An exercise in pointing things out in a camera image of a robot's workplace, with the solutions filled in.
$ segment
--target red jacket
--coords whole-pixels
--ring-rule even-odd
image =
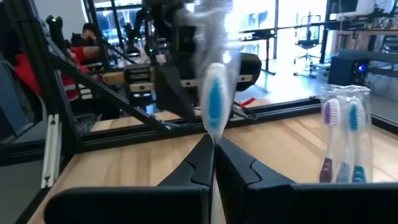
[[[79,65],[80,71],[87,73],[89,70],[81,66],[81,62],[84,62],[86,60],[84,53],[83,53],[83,47],[73,47],[72,52],[76,55],[74,58],[74,61],[77,65]],[[29,64],[29,60],[27,58],[26,54],[19,54],[16,56],[16,59],[18,61],[18,66],[15,68],[15,71],[18,75],[18,77],[31,89],[38,95],[40,95],[40,88],[39,84],[36,81],[36,78],[34,76],[34,73],[32,71],[32,67]],[[70,101],[77,99],[79,96],[79,90],[76,89],[75,86],[75,80],[73,78],[70,78],[66,74],[61,74],[61,79],[63,83],[64,90],[67,93],[68,99]]]

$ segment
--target plastic blister pack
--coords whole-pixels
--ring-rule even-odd
[[[238,83],[239,16],[233,1],[195,2],[195,75],[203,125],[217,144],[229,118]]]
[[[373,143],[369,102],[364,86],[334,86],[320,96],[326,156],[320,182],[372,182]]]

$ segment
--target toothbrush handle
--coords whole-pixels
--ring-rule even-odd
[[[349,165],[345,162],[341,163],[339,172],[337,173],[336,182],[348,183]]]
[[[353,182],[366,183],[365,169],[361,166],[354,166]]]
[[[333,173],[333,161],[329,158],[325,158],[322,170],[319,173],[319,182],[330,183],[332,180],[332,173]]]

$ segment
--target person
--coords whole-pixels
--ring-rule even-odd
[[[92,47],[96,46],[95,26],[92,23],[83,25],[83,32],[81,34],[72,34],[70,42],[72,47]]]
[[[40,96],[41,91],[37,80],[35,79],[32,67],[30,66],[27,55],[21,46],[17,35],[11,31],[11,38],[8,48],[5,50],[5,59],[14,67],[16,75],[29,86],[37,95]],[[93,48],[91,47],[71,47],[68,49],[73,61],[79,66],[83,73],[88,73],[89,70],[81,66],[81,62],[89,60],[93,56]],[[64,90],[70,102],[70,106],[75,114],[93,113],[97,116],[101,115],[102,120],[116,119],[120,117],[120,109],[114,106],[111,102],[102,99],[100,96],[91,99],[79,98],[79,90],[76,89],[75,80],[67,74],[61,74]],[[113,91],[117,91],[116,87],[110,86]]]

